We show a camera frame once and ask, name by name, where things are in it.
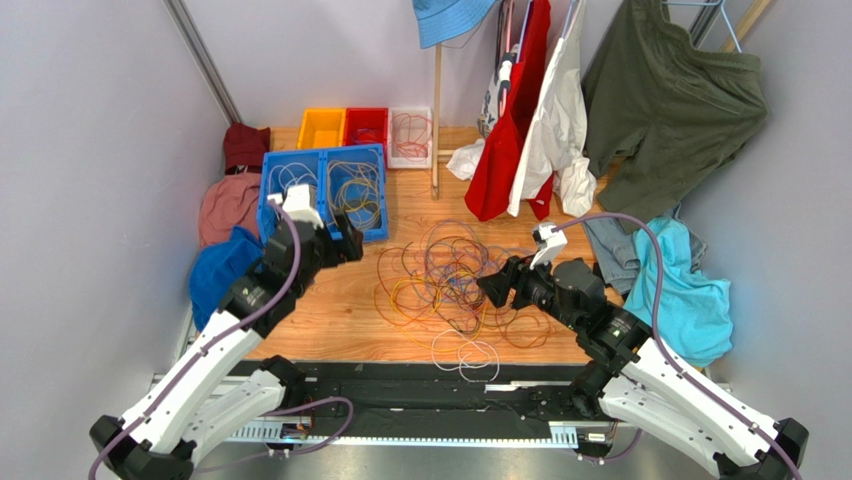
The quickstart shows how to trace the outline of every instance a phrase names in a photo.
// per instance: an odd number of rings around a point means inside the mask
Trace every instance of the light blue t-shirt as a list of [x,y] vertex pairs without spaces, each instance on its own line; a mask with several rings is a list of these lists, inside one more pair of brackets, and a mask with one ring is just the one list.
[[[657,235],[665,265],[657,320],[660,334],[690,365],[705,367],[733,348],[731,282],[709,280],[700,270],[691,272],[692,249],[684,224],[671,218],[655,218],[648,226]],[[633,242],[640,270],[624,308],[650,325],[657,283],[656,255],[643,230],[633,234]]]

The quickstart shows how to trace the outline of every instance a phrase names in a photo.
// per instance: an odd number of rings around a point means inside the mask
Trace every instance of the pink cloth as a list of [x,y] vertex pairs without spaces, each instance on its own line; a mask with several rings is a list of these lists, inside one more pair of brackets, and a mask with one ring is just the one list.
[[228,241],[231,229],[239,225],[258,237],[257,197],[260,174],[226,175],[204,194],[198,215],[201,247]]

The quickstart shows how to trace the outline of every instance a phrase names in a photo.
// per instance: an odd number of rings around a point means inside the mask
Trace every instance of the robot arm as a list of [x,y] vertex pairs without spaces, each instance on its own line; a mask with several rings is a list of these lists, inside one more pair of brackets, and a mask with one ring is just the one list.
[[[304,388],[305,374],[289,361],[272,357],[243,385],[204,405],[228,372],[295,309],[296,300],[321,269],[363,257],[363,234],[340,214],[335,222],[342,239],[333,241],[310,206],[307,186],[291,187],[286,200],[280,196],[274,200],[283,202],[298,234],[301,254],[294,280],[273,303],[297,263],[297,239],[282,222],[258,265],[231,285],[199,339],[163,381],[120,418],[104,415],[92,426],[89,435],[99,451],[123,435],[105,458],[119,477],[188,479],[195,465],[234,431],[263,413],[302,400],[299,390]],[[265,313],[255,322],[239,328],[242,319],[262,310]],[[130,430],[129,422],[140,418],[144,421]]]
[[778,452],[755,433],[759,427],[801,464],[807,430],[793,419],[776,422],[709,381],[695,375],[711,394],[753,422],[744,425],[678,371],[691,367],[662,342],[674,369],[654,342],[651,327],[608,302],[603,281],[576,259],[551,273],[551,262],[567,243],[552,223],[533,230],[539,251],[512,257],[500,272],[477,283],[496,307],[535,305],[577,333],[577,343],[592,361],[572,384],[572,406],[592,418],[600,413],[627,421],[684,452],[723,479],[782,480],[791,476]]

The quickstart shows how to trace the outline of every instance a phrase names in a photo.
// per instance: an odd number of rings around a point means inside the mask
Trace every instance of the dark red cloth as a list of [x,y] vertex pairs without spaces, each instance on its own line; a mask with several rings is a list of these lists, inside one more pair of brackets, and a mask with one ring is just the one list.
[[[505,114],[497,120],[491,134],[485,139],[482,157],[464,196],[467,208],[481,222],[491,220],[509,207],[509,193],[544,81],[548,29],[550,2],[533,0],[523,52],[512,67]],[[553,191],[552,176],[542,190]],[[535,200],[530,203],[537,217],[544,218],[550,213],[550,196],[544,205],[537,204]]]
[[249,172],[260,173],[263,154],[269,151],[272,132],[258,130],[242,123],[234,123],[225,132],[222,147],[225,149],[225,173],[237,173],[238,167],[248,167]]

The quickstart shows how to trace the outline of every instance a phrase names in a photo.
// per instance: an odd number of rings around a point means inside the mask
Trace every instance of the wooden table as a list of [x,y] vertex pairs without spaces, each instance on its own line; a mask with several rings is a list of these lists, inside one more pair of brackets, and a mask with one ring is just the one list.
[[[469,143],[471,136],[475,137],[471,129],[459,132],[442,131],[441,137],[445,142],[458,143],[443,143],[441,148],[464,145]],[[273,129],[273,149],[293,148],[296,136],[296,129]],[[299,300],[296,311],[279,323],[249,358],[260,359],[278,354],[292,360],[431,362],[428,348],[406,338],[376,310],[374,290],[378,283],[377,259],[382,250],[419,242],[425,231],[446,219],[469,224],[486,245],[534,250],[535,244],[530,233],[538,223],[526,202],[521,205],[518,218],[504,214],[490,222],[480,223],[464,204],[468,182],[459,181],[444,166],[440,168],[440,175],[442,195],[440,200],[433,201],[429,170],[389,171],[386,191],[390,240],[366,244],[364,258],[360,262],[321,271],[316,283]],[[605,184],[605,179],[602,179],[601,184]],[[571,218],[561,213],[555,199],[550,211],[549,220],[556,223]],[[596,205],[593,211],[600,211],[600,206]],[[442,232],[453,234],[452,229],[442,229]],[[461,232],[461,227],[458,227],[456,233]],[[582,257],[587,263],[593,263],[594,254],[582,227],[572,227],[565,234],[568,246],[557,262]],[[610,300],[621,303],[620,297],[611,289],[607,295]],[[520,349],[501,341],[498,332],[483,330],[479,339],[494,345],[501,363],[577,364],[588,361],[576,345],[573,332],[535,308],[530,307],[524,313],[537,316],[539,325],[536,326],[535,321],[519,322],[520,325],[513,325],[513,338],[516,335],[524,338],[528,333],[528,338],[532,340],[541,334],[546,322],[552,324],[555,333],[541,347]],[[405,327],[407,333],[425,345],[430,345],[438,333],[447,329],[447,323],[440,319]],[[441,339],[440,347],[444,349],[461,343],[461,339],[448,335]],[[436,354],[436,358],[453,362],[456,354]]]

